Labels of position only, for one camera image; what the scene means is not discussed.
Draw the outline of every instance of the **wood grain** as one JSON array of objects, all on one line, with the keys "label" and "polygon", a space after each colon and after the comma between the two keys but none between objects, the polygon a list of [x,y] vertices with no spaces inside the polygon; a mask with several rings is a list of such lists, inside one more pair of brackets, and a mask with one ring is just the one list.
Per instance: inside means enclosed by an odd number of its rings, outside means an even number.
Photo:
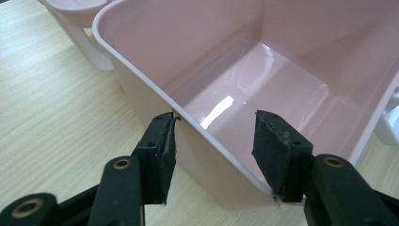
[{"label": "wood grain", "polygon": [[[37,1],[0,5],[0,209],[31,193],[62,202],[99,183],[104,164],[143,134],[118,78],[93,69]],[[399,149],[372,136],[358,169],[399,198]],[[181,167],[147,225],[306,225],[303,208],[221,208]]]}]

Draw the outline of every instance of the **container bottom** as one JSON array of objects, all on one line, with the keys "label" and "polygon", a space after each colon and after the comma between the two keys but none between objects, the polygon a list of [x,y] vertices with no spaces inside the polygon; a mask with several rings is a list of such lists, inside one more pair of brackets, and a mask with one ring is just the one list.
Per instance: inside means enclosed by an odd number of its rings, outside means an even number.
[{"label": "container bottom", "polygon": [[328,87],[266,45],[242,39],[170,96],[265,183],[251,154],[256,110],[279,114],[301,132]]}]

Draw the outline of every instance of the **plastic bin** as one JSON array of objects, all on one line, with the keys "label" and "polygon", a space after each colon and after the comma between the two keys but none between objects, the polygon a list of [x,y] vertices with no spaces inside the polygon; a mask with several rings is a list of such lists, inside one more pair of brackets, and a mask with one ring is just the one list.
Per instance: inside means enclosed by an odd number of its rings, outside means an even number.
[{"label": "plastic bin", "polygon": [[275,112],[356,164],[398,84],[396,0],[115,1],[97,41],[144,124],[172,110],[177,158],[220,204],[273,203],[251,155]]},{"label": "plastic bin", "polygon": [[95,15],[108,4],[106,0],[39,0],[56,19],[74,45],[98,70],[112,71],[111,61],[95,43],[92,43],[83,28],[93,24]]}]

